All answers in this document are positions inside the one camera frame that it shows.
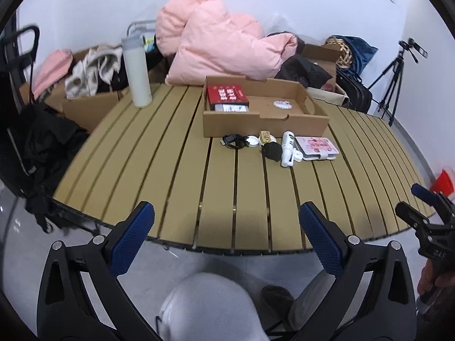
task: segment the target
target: hand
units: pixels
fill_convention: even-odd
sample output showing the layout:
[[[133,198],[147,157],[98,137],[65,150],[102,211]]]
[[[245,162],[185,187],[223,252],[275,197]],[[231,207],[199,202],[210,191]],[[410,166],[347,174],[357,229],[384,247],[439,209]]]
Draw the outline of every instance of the hand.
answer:
[[[448,272],[440,275],[434,283],[436,287],[455,286],[455,272]],[[430,291],[433,287],[433,263],[430,259],[427,260],[425,267],[422,269],[422,276],[417,285],[417,292],[423,295]]]

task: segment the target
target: textured blue pad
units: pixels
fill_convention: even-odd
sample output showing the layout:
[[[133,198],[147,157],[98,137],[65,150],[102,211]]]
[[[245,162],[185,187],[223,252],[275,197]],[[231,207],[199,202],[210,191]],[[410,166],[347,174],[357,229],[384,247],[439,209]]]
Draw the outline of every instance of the textured blue pad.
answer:
[[[109,265],[111,275],[117,277],[128,272],[154,221],[155,211],[153,205],[147,203],[136,215],[112,250]]]
[[[343,273],[343,255],[319,217],[304,203],[300,207],[300,225],[315,249],[324,270],[339,277]]]
[[[426,203],[429,206],[436,206],[437,203],[437,197],[436,194],[434,194],[431,191],[428,191],[425,187],[422,187],[420,184],[413,184],[411,187],[411,193],[421,199],[424,203]]]

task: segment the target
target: black suitcase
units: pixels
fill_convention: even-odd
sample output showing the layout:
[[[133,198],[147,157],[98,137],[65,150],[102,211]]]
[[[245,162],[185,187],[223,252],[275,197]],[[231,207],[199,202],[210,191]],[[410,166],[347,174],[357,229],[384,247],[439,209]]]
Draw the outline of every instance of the black suitcase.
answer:
[[[337,83],[346,91],[352,110],[368,112],[373,96],[363,84],[345,75],[340,68],[337,68]]]

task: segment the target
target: pink case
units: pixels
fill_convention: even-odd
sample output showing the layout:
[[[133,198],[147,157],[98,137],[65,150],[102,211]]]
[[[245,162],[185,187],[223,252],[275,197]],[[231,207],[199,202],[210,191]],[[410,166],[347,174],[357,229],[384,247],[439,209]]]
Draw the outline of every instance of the pink case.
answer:
[[[32,92],[35,99],[41,95],[44,90],[68,74],[73,54],[71,50],[56,50],[50,54],[44,63],[40,65],[33,73]]]

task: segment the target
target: pink blanket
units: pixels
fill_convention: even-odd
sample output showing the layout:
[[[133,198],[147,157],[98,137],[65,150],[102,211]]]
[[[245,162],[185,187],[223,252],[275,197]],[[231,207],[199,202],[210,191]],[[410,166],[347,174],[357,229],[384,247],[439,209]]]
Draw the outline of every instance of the pink blanket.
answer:
[[[166,83],[196,86],[208,75],[273,78],[297,49],[293,34],[264,37],[259,22],[221,0],[171,0],[156,18],[156,43],[176,54]]]

